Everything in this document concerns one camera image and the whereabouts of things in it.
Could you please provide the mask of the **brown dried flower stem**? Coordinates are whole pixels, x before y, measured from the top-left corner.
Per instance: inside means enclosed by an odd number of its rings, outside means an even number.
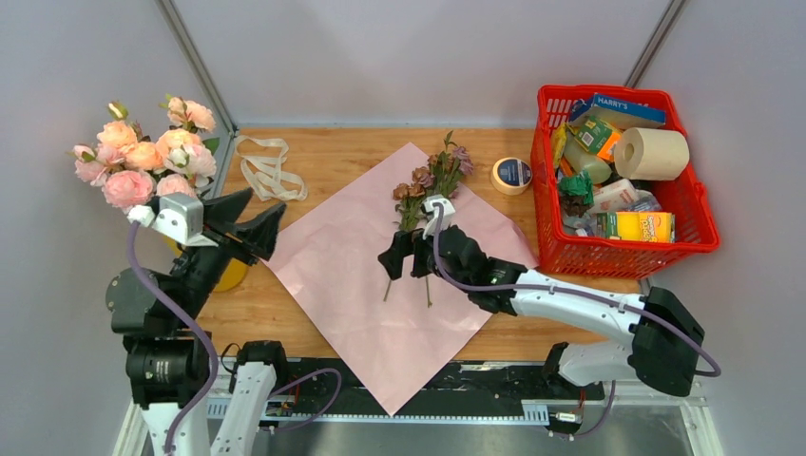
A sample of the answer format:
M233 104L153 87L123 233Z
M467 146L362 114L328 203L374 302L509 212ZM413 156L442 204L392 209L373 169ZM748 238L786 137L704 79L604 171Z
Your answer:
M429 197L426 193L431 182L432 176L429 167L421 166L413 170L411 183L400 183L395 187L393 190L393 199L396 201L394 210L400 216L397 231L411 232L424 218L421 205L424 199Z

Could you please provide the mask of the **cream ribbon with gold text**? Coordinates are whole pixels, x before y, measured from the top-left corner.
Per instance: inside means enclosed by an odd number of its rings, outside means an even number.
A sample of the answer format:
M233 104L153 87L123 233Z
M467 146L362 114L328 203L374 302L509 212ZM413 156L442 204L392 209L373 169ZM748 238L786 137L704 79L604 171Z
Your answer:
M277 149L276 157L243 155L239 152L242 143L248 142L263 148ZM283 202L306 200L309 191L304 179L295 173L285 171L290 147L280 138L258 139L238 135L234 140L234 150L240 157L240 172L261 201L279 200Z

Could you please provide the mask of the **white rose stem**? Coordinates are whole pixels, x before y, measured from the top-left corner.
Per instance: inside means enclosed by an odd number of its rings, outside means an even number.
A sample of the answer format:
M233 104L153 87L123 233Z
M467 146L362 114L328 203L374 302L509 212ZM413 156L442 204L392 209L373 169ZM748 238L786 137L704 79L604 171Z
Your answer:
M169 173L157 183L156 194L160 197L182 193L197 198L200 189L212 182L218 170L210 150L196 144L172 149L163 165Z

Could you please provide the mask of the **purple pink wrapping paper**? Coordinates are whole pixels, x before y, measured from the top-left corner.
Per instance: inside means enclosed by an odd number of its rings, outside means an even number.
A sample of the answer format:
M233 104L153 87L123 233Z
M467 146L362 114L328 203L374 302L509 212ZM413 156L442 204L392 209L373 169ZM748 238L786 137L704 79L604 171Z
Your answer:
M426 154L412 143L291 223L269 269L388 415L489 320L435 276L389 280L378 255L397 228L393 188Z

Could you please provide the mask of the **mauve rose stem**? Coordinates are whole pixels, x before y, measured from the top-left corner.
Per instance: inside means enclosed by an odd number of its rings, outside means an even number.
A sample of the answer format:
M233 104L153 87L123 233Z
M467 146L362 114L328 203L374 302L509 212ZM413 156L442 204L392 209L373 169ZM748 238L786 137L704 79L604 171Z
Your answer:
M453 139L453 130L446 134L443 145L442 152L428 159L432 182L426 195L450 200L455 197L460 181L473 174L474 165L468 149Z

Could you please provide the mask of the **peach flower stem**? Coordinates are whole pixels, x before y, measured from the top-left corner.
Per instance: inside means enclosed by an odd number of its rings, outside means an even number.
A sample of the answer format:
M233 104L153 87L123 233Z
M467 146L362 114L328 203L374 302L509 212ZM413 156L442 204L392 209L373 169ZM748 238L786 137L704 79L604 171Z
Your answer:
M220 139L212 135L217 127L217 122L213 111L207 106L183 97L166 95L160 108L165 111L167 116L167 130L155 140L144 134L142 130L143 134L156 145L162 156L161 168L153 172L156 181L169 173L163 165L163 160L172 149L186 144L204 145L214 157L214 152L220 143ZM130 117L129 120L140 125Z

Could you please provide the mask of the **pink rose stem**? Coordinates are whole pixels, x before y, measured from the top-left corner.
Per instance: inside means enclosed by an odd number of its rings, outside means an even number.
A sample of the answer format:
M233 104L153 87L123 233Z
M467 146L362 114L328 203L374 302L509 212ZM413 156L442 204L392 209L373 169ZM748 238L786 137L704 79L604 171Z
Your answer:
M101 190L106 203L124 212L149 202L157 190L153 172L162 166L156 145L129 120L126 106L113 101L106 109L111 121L96 135L94 144L74 145L76 177Z

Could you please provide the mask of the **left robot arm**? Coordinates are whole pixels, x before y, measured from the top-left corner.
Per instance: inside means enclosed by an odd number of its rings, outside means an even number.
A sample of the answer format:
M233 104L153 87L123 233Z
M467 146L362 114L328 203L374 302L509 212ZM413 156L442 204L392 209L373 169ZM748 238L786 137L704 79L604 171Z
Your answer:
M243 344L228 387L229 405L218 433L210 434L207 399L221 358L198 315L232 262L250 266L272 256L286 210L279 202L242 220L252 196L251 189L207 200L174 193L128 211L130 243L150 228L181 247L163 274L143 267L128 245L129 265L106 289L111 329L125 347L132 401L156 453L250 454L270 394L289 385L291 370L278 341Z

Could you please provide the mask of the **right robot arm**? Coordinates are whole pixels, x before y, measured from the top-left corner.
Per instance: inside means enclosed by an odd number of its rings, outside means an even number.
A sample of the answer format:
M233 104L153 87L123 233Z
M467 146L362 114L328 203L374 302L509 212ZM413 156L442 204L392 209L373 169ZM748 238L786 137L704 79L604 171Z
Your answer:
M491 314L541 317L596 333L604 342L557 343L542 372L545 390L569 396L592 383L639 380L661 393L690 394L703 350L704 330L671 291L619 294L574 285L525 265L487 256L478 243L451 226L435 236L397 232L378 262L392 280L413 258L413 277L435 275L466 293Z

